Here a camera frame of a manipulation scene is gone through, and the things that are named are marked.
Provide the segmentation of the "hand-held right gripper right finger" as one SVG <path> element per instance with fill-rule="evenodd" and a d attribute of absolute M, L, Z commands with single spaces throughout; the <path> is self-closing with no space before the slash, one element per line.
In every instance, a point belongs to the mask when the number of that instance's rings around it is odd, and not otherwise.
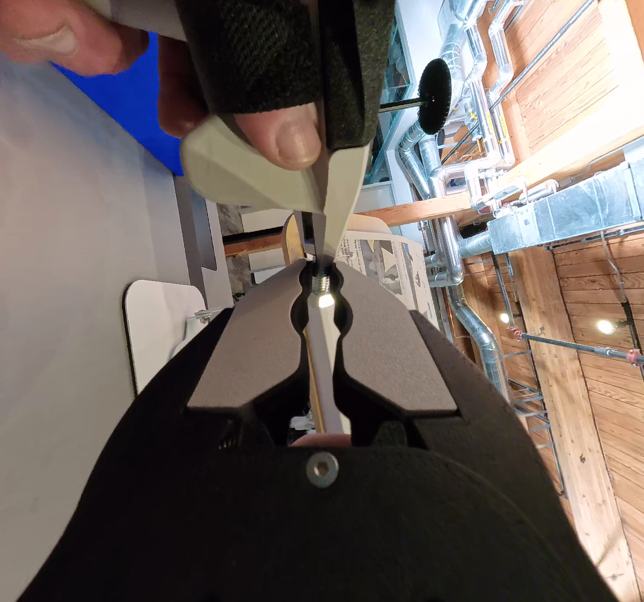
<path fill-rule="evenodd" d="M 459 413 L 405 304 L 347 264 L 334 264 L 334 323 L 339 330 L 334 401 L 349 420 L 353 446 L 369 446 L 383 424 L 400 424 L 408 438 L 418 419 Z"/>

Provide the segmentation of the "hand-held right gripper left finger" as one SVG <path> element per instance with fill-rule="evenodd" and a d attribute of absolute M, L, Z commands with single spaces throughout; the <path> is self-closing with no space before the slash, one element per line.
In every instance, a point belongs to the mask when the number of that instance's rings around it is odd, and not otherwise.
<path fill-rule="evenodd" d="M 233 309 L 187 408 L 258 425 L 286 446 L 290 421 L 309 401 L 303 329 L 309 278 L 298 260 L 254 287 Z"/>

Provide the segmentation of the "long blue plastic bin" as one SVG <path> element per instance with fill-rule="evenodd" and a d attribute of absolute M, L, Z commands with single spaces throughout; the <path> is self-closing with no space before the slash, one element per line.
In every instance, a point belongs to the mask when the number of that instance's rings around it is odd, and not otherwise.
<path fill-rule="evenodd" d="M 148 35 L 146 52 L 117 75 L 81 76 L 53 66 L 173 174 L 183 176 L 180 140 L 158 123 L 158 37 L 152 32 Z"/>

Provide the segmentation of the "grey desk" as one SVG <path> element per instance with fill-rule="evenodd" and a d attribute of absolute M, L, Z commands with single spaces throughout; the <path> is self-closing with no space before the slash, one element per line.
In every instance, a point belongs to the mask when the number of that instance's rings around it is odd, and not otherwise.
<path fill-rule="evenodd" d="M 65 529 L 134 396 L 122 299 L 190 284 L 173 174 L 46 64 L 1 56 L 1 600 Z"/>

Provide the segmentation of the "person's left hand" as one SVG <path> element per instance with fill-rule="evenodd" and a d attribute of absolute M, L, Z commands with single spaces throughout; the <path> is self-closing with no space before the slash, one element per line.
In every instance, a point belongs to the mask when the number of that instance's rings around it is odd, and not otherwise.
<path fill-rule="evenodd" d="M 146 32 L 112 22 L 81 0 L 1 0 L 1 51 L 18 63 L 49 61 L 78 75 L 117 75 L 148 45 Z M 158 123 L 182 139 L 208 114 L 186 44 L 159 38 L 158 68 Z M 247 141 L 283 169 L 304 169 L 320 155 L 315 104 L 235 115 L 234 120 Z"/>

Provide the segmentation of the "printed instruction sign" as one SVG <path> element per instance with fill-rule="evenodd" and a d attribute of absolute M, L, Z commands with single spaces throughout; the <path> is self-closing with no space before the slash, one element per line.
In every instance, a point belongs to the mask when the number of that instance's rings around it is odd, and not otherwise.
<path fill-rule="evenodd" d="M 439 317 L 420 243 L 396 234 L 348 230 L 336 260 L 372 279 L 436 328 Z"/>

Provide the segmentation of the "black round-top floor stand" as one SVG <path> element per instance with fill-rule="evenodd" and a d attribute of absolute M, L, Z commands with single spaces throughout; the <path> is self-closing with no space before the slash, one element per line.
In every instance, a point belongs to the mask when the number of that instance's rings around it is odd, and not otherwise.
<path fill-rule="evenodd" d="M 390 102 L 380 106 L 380 113 L 417 108 L 417 120 L 426 134 L 437 134 L 446 124 L 452 107 L 452 79 L 447 63 L 433 59 L 425 67 L 414 99 Z"/>

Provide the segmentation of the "clear sign stand white base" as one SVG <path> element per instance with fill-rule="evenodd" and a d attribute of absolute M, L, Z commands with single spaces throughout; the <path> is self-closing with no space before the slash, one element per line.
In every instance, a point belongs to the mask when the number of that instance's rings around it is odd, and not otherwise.
<path fill-rule="evenodd" d="M 124 294 L 124 322 L 135 395 L 222 308 L 205 308 L 197 287 L 139 279 Z"/>

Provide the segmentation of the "silver insulated pipe bundle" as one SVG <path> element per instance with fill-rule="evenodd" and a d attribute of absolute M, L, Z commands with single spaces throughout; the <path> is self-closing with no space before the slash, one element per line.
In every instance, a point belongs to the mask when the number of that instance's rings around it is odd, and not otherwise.
<path fill-rule="evenodd" d="M 487 0 L 445 0 L 439 13 L 439 27 L 445 31 L 440 63 L 445 64 L 450 77 L 448 95 L 450 117 L 459 107 L 472 115 L 464 123 L 478 130 L 484 155 L 467 162 L 444 165 L 440 159 L 436 134 L 443 128 L 424 128 L 426 137 L 420 140 L 419 151 L 425 169 L 428 198 L 447 196 L 447 179 L 463 178 L 469 195 L 470 208 L 477 212 L 498 209 L 501 199 L 517 186 L 506 185 L 498 191 L 482 191 L 482 182 L 489 182 L 514 166 L 516 159 L 505 124 L 501 92 L 511 80 L 513 66 L 504 32 L 505 20 L 511 9 L 522 0 L 503 0 L 489 26 L 489 41 L 497 66 L 497 79 L 486 90 L 482 77 L 487 68 L 487 52 L 482 43 L 478 22 Z"/>

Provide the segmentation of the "black ceiling pipe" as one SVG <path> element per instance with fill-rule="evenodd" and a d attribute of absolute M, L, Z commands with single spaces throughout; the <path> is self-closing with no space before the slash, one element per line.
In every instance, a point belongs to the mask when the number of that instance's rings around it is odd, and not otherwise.
<path fill-rule="evenodd" d="M 510 326 L 507 328 L 507 330 L 510 331 L 518 340 L 539 342 L 560 348 L 573 349 L 575 351 L 588 353 L 598 357 L 605 357 L 608 359 L 623 361 L 632 366 L 643 369 L 643 354 L 638 349 L 631 349 L 628 352 L 624 352 L 618 349 L 604 346 L 589 346 L 564 340 L 550 339 L 543 336 L 522 332 L 516 326 Z"/>

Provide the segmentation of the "rectangular sheet-metal duct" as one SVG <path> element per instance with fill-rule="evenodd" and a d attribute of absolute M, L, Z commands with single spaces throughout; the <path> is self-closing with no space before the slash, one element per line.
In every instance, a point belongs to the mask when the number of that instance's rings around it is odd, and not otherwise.
<path fill-rule="evenodd" d="M 503 254 L 643 221 L 643 160 L 623 163 L 488 223 Z"/>

